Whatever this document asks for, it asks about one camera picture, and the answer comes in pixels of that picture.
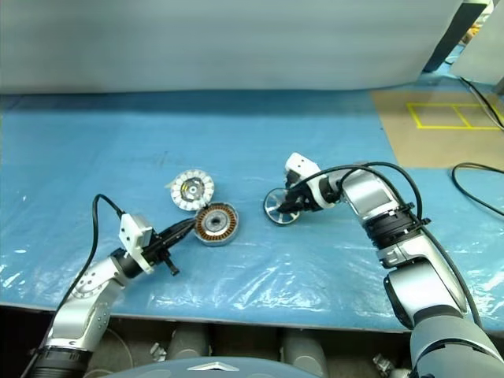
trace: floor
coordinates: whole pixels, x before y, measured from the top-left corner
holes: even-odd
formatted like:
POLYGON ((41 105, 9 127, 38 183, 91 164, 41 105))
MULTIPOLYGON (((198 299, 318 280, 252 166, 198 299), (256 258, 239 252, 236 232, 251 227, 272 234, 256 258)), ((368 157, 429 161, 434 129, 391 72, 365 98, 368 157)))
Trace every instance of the floor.
MULTIPOLYGON (((35 347, 49 322, 47 313, 28 312, 0 308, 6 328, 2 338, 2 363, 0 376, 19 376, 28 362, 28 352, 35 347)), ((141 321, 114 318, 109 326, 127 343, 135 366, 153 363, 150 348, 154 343, 167 346, 176 323, 168 321, 141 321)), ((280 336, 283 330, 272 327, 211 324, 213 355, 255 357, 278 360, 280 336)), ((408 367, 407 350, 409 335, 405 333, 359 332, 359 331, 314 331, 321 341, 330 378, 378 378, 372 358, 381 353, 396 366, 408 367)), ((497 347, 504 351, 504 332, 493 336, 497 347)), ((118 372, 130 368, 124 345, 115 335, 107 332, 94 354, 89 371, 102 369, 118 372)), ((102 371, 89 374, 87 378, 105 376, 102 371)))

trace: black cable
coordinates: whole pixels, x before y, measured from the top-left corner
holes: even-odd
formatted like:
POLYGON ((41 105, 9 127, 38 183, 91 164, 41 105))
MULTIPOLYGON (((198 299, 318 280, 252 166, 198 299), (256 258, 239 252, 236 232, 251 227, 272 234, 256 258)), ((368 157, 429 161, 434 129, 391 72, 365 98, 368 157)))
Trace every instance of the black cable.
MULTIPOLYGON (((422 197, 421 197, 420 191, 418 190, 417 184, 415 183, 415 181, 413 180, 413 178, 409 175, 409 173, 407 171, 405 171, 404 169, 402 169, 401 167, 399 167, 396 164, 392 164, 392 163, 389 163, 389 162, 386 162, 386 161, 371 161, 369 163, 364 163, 362 165, 364 165, 366 167, 372 167, 372 166, 388 167, 388 168, 392 168, 395 171, 401 173, 401 175, 406 179, 406 181, 408 181, 408 184, 411 186, 411 189, 413 190, 413 193, 415 194, 415 202, 417 203, 417 218, 420 219, 420 220, 422 219, 422 213, 424 212, 424 204, 422 202, 422 197)), ((351 173, 353 173, 353 172, 355 172, 357 170, 358 169, 353 169, 353 170, 349 171, 348 173, 346 173, 342 177, 342 179, 339 181, 339 186, 338 186, 338 189, 340 191, 343 189, 343 181, 351 173)))
POLYGON ((459 77, 459 79, 465 83, 467 86, 471 87, 477 94, 478 96, 480 96, 481 98, 481 101, 484 102, 484 104, 488 107, 488 109, 490 110, 490 112, 492 113, 492 115, 494 116, 495 118, 495 121, 500 124, 503 128, 504 128, 504 124, 502 124, 502 121, 500 119, 500 117, 498 116, 497 112, 495 112, 495 109, 494 107, 491 105, 491 103, 485 98, 485 96, 483 96, 483 94, 478 90, 478 88, 476 88, 476 86, 471 83, 470 81, 468 81, 467 79, 464 79, 463 77, 459 77))
POLYGON ((484 164, 479 164, 479 163, 472 163, 470 161, 467 161, 467 162, 463 162, 463 163, 460 163, 460 164, 457 164, 455 165, 452 169, 451 169, 451 180, 453 181, 455 187, 460 191, 462 192, 464 195, 466 195, 467 197, 471 198, 473 201, 476 201, 478 202, 480 205, 486 207, 487 209, 497 213, 498 215, 501 215, 504 217, 504 211, 502 210, 499 210, 497 209, 496 207, 490 205, 489 203, 483 201, 482 199, 480 198, 477 198, 475 195, 472 195, 471 193, 469 193, 466 189, 464 189, 462 187, 462 185, 460 185, 460 183, 458 182, 457 180, 457 175, 456 175, 456 172, 457 172, 457 169, 460 169, 460 168, 469 168, 469 169, 482 169, 484 171, 491 171, 491 172, 496 172, 496 173, 501 173, 501 174, 504 174, 504 170, 501 170, 501 169, 497 169, 495 167, 491 167, 489 165, 484 165, 484 164))
POLYGON ((375 175, 375 176, 379 177, 380 179, 382 179, 382 181, 385 182, 385 184, 389 186, 389 188, 392 190, 392 192, 397 197, 397 199, 400 202, 405 203, 405 201, 402 199, 401 195, 399 194, 397 188, 391 183, 391 181, 383 173, 381 173, 379 171, 376 171, 375 169, 371 169, 369 166, 389 167, 389 168, 395 169, 397 172, 401 173, 401 175, 404 176, 404 178, 406 179, 406 181, 408 181, 409 185, 411 186, 411 189, 413 190, 413 193, 415 194, 415 201, 417 203, 417 217, 418 217, 418 219, 422 219, 422 213, 423 213, 423 207, 424 207, 424 205, 423 205, 423 202, 422 202, 422 197, 421 197, 420 191, 418 190, 418 186, 416 185, 415 181, 408 174, 407 171, 405 171, 404 169, 402 169, 398 165, 395 165, 395 164, 392 164, 392 163, 388 163, 386 161, 371 161, 369 163, 364 163, 364 164, 361 164, 361 165, 355 165, 355 164, 352 164, 352 165, 337 165, 335 167, 331 167, 331 168, 328 168, 328 169, 324 169, 323 171, 319 171, 319 172, 313 174, 312 176, 306 177, 304 180, 299 181, 295 185, 295 187, 297 187, 298 185, 303 185, 304 183, 307 183, 308 181, 310 181, 310 180, 312 180, 312 179, 314 179, 314 178, 316 178, 318 176, 322 176, 322 175, 325 175, 325 174, 328 174, 328 173, 331 173, 331 172, 342 171, 344 169, 351 169, 349 172, 345 173, 343 175, 343 177, 338 182, 338 190, 341 193, 341 190, 343 189, 343 180, 346 179, 351 173, 356 172, 356 171, 358 171, 360 169, 360 170, 363 170, 363 171, 366 171, 366 172, 370 172, 373 175, 375 175))
POLYGON ((421 226, 421 230, 431 240, 431 242, 435 245, 435 247, 441 253, 441 256, 443 256, 444 260, 447 262, 451 271, 454 273, 455 278, 457 278, 457 281, 461 286, 461 289, 464 293, 464 296, 467 299, 467 303, 469 304, 469 308, 471 309, 471 314, 472 314, 472 318, 474 320, 474 323, 478 327, 483 328, 483 324, 481 323, 480 313, 478 312, 478 308, 476 307, 476 303, 474 302, 473 295, 471 294, 471 291, 469 290, 467 283, 464 280, 464 277, 462 276, 462 274, 458 270, 453 259, 448 254, 447 250, 444 249, 444 247, 441 245, 441 243, 438 241, 438 239, 436 239, 435 236, 425 226, 421 226))
MULTIPOLYGON (((377 177, 379 177, 380 179, 382 179, 382 181, 385 182, 385 184, 389 186, 389 188, 392 190, 392 192, 394 192, 394 194, 395 194, 396 198, 398 199, 398 201, 402 205, 404 205, 405 204, 404 200, 402 199, 401 195, 398 193, 397 188, 391 183, 391 181, 389 179, 387 179, 381 172, 378 172, 375 169, 371 169, 371 168, 367 167, 366 165, 382 165, 382 166, 387 166, 387 167, 393 168, 393 169, 397 170, 398 172, 400 172, 406 178, 406 180, 408 181, 409 185, 411 186, 411 189, 413 190, 413 193, 415 194, 415 197, 417 199, 417 210, 420 210, 418 213, 421 215, 422 206, 423 206, 422 199, 421 199, 421 194, 420 194, 420 191, 418 190, 418 186, 414 182, 413 178, 411 178, 411 176, 404 169, 402 169, 401 167, 399 167, 397 165, 394 165, 392 163, 387 163, 385 161, 372 161, 372 162, 366 163, 364 165, 340 165, 340 166, 332 167, 332 168, 329 168, 329 169, 325 169, 323 171, 319 171, 319 172, 313 174, 312 176, 307 177, 304 180, 301 180, 295 186, 302 185, 302 184, 304 184, 304 183, 306 183, 306 182, 314 179, 315 177, 322 176, 322 175, 327 174, 327 173, 331 173, 331 172, 335 172, 335 171, 339 171, 339 170, 344 170, 344 169, 351 169, 351 171, 347 172, 345 175, 343 175, 343 177, 341 178, 341 180, 338 182, 338 189, 341 191, 342 188, 343 188, 343 181, 352 172, 355 172, 355 171, 361 169, 363 171, 367 171, 367 172, 373 173, 374 175, 376 175, 377 177)), ((414 220, 414 222, 416 224, 421 224, 421 217, 415 216, 413 214, 412 214, 412 217, 413 217, 413 220, 414 220)), ((453 259, 447 253, 447 251, 443 248, 443 246, 441 245, 441 243, 434 237, 434 235, 424 225, 421 225, 421 230, 432 241, 432 243, 435 245, 435 247, 439 250, 439 252, 441 253, 441 256, 443 256, 444 260, 447 262, 447 264, 450 267, 451 271, 455 275, 455 278, 457 279, 458 283, 460 284, 462 292, 464 293, 464 296, 467 299, 467 303, 469 304, 469 308, 471 309, 472 318, 474 320, 474 323, 476 325, 478 325, 480 328, 483 328, 483 325, 481 323, 480 313, 478 312, 478 309, 476 307, 476 303, 474 302, 474 298, 471 295, 471 291, 467 287, 467 283, 465 282, 464 277, 462 276, 462 274, 458 270, 457 266, 455 265, 453 259)))
MULTIPOLYGON (((366 172, 370 172, 372 173, 373 175, 379 177, 382 179, 383 182, 385 182, 386 185, 389 186, 389 188, 392 190, 392 192, 394 193, 394 195, 402 202, 404 202, 404 200, 402 200, 402 197, 401 195, 399 194, 399 192, 397 191, 397 189, 395 188, 394 185, 392 185, 391 181, 381 172, 378 172, 376 171, 375 169, 372 169, 370 167, 366 167, 364 165, 357 165, 357 164, 350 164, 350 165, 337 165, 336 167, 331 167, 331 168, 327 168, 327 169, 324 169, 323 171, 319 171, 317 173, 314 173, 312 176, 309 176, 309 177, 306 177, 305 179, 299 181, 296 185, 294 185, 292 187, 292 189, 294 189, 295 187, 297 186, 301 186, 303 185, 304 183, 307 183, 308 181, 311 181, 315 178, 317 178, 318 176, 322 176, 322 175, 327 175, 328 173, 332 173, 332 172, 337 172, 337 171, 343 171, 343 170, 346 170, 346 169, 355 169, 355 171, 357 170, 362 170, 362 171, 366 171, 366 172)), ((339 190, 341 190, 341 187, 340 187, 340 184, 342 183, 342 180, 340 180, 338 182, 338 188, 339 190)))
POLYGON ((46 345, 47 341, 47 336, 49 335, 49 332, 51 328, 53 327, 54 323, 54 318, 56 317, 57 312, 61 309, 61 307, 65 304, 69 296, 71 295, 73 289, 76 287, 77 283, 80 281, 84 273, 87 271, 89 268, 89 265, 93 261, 93 258, 95 257, 96 254, 96 249, 98 247, 98 200, 102 199, 105 202, 107 202, 115 211, 119 219, 122 217, 124 214, 124 211, 119 208, 110 198, 108 198, 106 195, 96 195, 93 199, 93 203, 91 204, 91 217, 93 220, 93 243, 91 245, 91 250, 89 252, 89 256, 87 257, 86 262, 84 263, 82 269, 80 270, 79 274, 77 277, 73 280, 72 284, 70 285, 69 289, 66 291, 65 295, 63 296, 63 299, 59 303, 59 305, 56 308, 56 311, 54 312, 54 315, 49 323, 49 327, 47 327, 46 334, 44 335, 42 341, 39 344, 39 348, 35 351, 33 356, 31 356, 31 360, 24 369, 23 373, 21 374, 20 378, 25 378, 30 370, 32 370, 32 366, 35 364, 35 361, 37 360, 37 357, 40 354, 40 351, 42 348, 46 345))

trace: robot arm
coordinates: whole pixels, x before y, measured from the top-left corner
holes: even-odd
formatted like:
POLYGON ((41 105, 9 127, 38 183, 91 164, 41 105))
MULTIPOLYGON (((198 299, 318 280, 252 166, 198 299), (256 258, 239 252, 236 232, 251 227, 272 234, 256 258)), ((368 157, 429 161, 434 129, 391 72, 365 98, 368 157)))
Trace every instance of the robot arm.
POLYGON ((173 275, 168 248, 180 241, 195 225, 183 220, 160 234, 142 216, 123 214, 119 248, 91 266, 54 317, 44 348, 31 369, 36 378, 77 378, 84 375, 110 318, 110 307, 131 279, 150 274, 162 262, 173 275))
POLYGON ((266 196, 267 216, 285 225, 296 221, 303 210, 328 209, 341 201, 350 205, 378 249, 382 266, 393 269, 384 279, 385 291, 396 317, 413 329, 411 356, 419 377, 504 374, 502 358, 490 339, 464 319, 467 309, 461 285, 425 234, 426 222, 411 213, 412 205, 364 168, 310 179, 321 172, 318 165, 294 153, 286 171, 286 189, 266 196))

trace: table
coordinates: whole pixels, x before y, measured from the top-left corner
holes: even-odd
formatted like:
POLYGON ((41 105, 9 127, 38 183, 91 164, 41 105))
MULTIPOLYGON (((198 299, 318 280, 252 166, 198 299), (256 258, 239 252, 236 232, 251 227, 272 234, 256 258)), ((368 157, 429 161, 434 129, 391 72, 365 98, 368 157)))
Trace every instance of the table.
MULTIPOLYGON (((426 76, 409 87, 464 90, 426 76)), ((239 212, 237 238, 209 248, 193 235, 172 248, 181 273, 160 265, 135 279, 116 315, 307 328, 403 329, 375 248, 345 205, 279 228, 265 194, 284 183, 293 151, 320 167, 396 162, 367 91, 190 91, 6 96, 3 103, 0 301, 54 309, 91 247, 91 200, 111 197, 161 230, 190 214, 165 185, 186 169, 216 183, 214 201, 239 212)), ((429 226, 451 252, 485 327, 504 329, 504 223, 452 185, 445 169, 408 169, 429 226)), ((410 189, 391 172, 406 199, 410 189)), ((500 177, 461 181, 504 204, 500 177)), ((100 205, 95 260, 120 246, 115 214, 100 205)))

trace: copper coil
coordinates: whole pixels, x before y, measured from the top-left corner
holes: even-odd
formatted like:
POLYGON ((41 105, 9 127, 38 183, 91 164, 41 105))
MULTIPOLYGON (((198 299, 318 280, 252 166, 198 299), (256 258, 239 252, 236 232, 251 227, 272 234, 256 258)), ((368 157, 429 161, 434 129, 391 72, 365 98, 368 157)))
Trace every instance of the copper coil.
POLYGON ((227 203, 211 203, 196 215, 196 235, 207 245, 222 245, 231 241, 237 227, 238 214, 227 203))

